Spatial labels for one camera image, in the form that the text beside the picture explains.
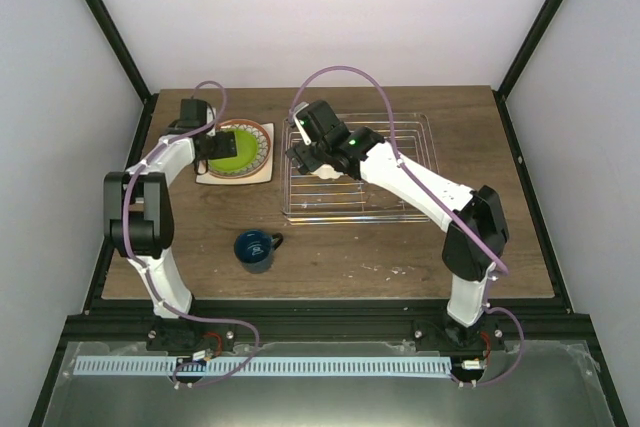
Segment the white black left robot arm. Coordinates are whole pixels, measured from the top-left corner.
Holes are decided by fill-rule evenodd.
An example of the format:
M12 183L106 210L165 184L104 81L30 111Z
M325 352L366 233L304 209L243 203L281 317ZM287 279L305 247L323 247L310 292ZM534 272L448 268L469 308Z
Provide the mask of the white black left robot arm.
M231 132L218 132L218 112L200 99L181 101L180 115L136 164L108 173L103 183L104 236L138 272L154 314L175 319L170 340L181 350L196 349L203 324L188 316L193 294L178 271L172 243L175 223L169 187L186 167L208 166L237 155Z

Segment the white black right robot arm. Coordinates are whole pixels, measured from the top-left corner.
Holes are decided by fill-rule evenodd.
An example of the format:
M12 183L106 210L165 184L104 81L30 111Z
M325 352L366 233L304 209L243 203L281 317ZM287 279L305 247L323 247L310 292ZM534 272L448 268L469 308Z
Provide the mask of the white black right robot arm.
M458 350L480 337L491 274L502 262L509 231L498 193L450 181L401 154L393 139L368 127L350 130L325 101L303 102L290 115L301 141L286 155L302 175L348 176L380 187L418 209L445 234L444 265L452 274L443 321L447 343Z

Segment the wire dish rack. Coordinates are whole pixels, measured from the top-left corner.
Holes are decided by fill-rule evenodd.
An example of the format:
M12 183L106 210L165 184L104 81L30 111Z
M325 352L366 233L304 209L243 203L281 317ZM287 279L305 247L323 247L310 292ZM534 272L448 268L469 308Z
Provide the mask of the wire dish rack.
M436 172L438 162L428 118L419 113L395 116L394 129L400 152ZM301 135L283 123L281 147L281 210L292 224L347 224L427 222L429 218L396 195L348 176L321 180L300 175L286 150L300 142Z

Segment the white scalloped bowl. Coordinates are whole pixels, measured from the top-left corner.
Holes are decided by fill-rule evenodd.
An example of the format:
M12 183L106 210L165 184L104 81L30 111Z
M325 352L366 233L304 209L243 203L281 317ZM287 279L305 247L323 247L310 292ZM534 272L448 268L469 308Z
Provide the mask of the white scalloped bowl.
M312 175L321 180L337 180L342 176L342 173L336 171L331 165L323 164L314 170Z

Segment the green plate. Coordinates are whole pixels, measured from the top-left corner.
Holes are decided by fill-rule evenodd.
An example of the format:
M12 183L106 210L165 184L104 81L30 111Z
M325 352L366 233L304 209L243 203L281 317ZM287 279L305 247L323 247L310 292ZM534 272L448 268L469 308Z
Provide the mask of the green plate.
M258 141L245 130L227 129L225 133L233 133L235 137L236 155L209 161L209 170L221 175L236 175L251 166L257 158Z

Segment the floral orange rimmed plate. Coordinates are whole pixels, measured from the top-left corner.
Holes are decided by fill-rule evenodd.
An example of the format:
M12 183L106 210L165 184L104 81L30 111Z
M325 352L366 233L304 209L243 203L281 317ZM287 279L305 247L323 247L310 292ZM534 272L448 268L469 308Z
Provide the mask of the floral orange rimmed plate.
M223 122L216 130L216 133L218 131L225 131L227 129L245 130L253 134L258 141L257 158L254 160L250 167L243 169L240 174L236 175L216 174L215 172L211 172L209 170L210 160L208 162L200 162L200 166L198 167L199 174L209 174L213 177L221 179L240 179L257 173L266 165L272 150L272 141L269 137L266 126L248 119L231 119L229 121Z

